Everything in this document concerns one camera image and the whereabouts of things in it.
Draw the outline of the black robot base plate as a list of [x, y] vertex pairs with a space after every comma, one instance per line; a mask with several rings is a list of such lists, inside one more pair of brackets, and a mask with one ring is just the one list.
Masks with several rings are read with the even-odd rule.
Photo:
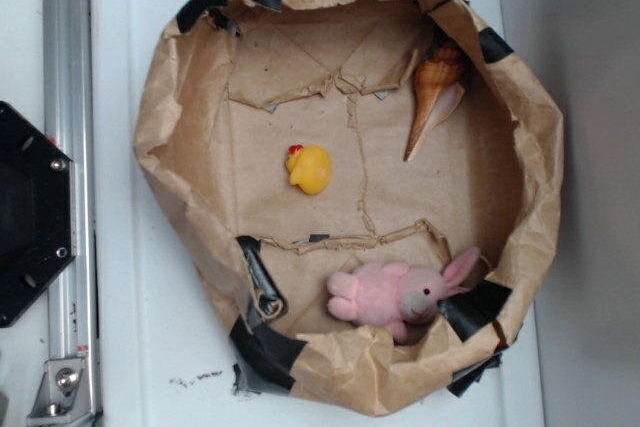
[[9, 328], [74, 259], [73, 161], [1, 103], [1, 326]]

